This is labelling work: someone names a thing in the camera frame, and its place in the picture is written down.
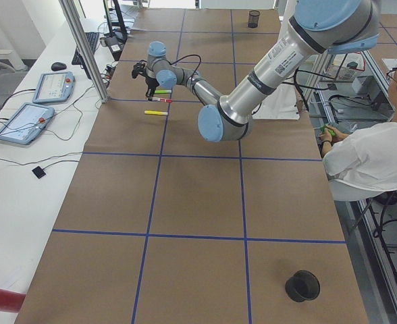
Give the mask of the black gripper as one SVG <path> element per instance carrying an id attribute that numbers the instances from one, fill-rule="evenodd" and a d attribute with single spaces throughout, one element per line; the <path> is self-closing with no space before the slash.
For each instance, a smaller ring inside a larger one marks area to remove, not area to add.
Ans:
<path id="1" fill-rule="evenodd" d="M 149 75 L 147 62 L 145 60 L 140 60 L 135 63 L 132 68 L 132 78 L 136 79 L 138 76 L 143 76 L 145 78 L 145 82 L 148 86 L 146 98 L 151 100 L 153 98 L 153 89 L 158 87 L 158 81 L 155 77 Z"/>

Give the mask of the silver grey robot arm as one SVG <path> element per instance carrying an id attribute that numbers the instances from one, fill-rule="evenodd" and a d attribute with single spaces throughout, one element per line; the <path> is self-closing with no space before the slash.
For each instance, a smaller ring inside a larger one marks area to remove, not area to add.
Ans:
<path id="1" fill-rule="evenodd" d="M 288 30 L 228 95 L 196 71 L 176 67 L 166 46 L 154 41 L 147 60 L 136 63 L 132 77 L 144 76 L 151 98 L 161 86 L 185 86 L 203 103 L 198 130 L 209 142 L 240 140 L 252 130 L 252 112 L 307 58 L 328 52 L 347 54 L 373 48 L 379 36 L 381 1 L 297 1 Z"/>

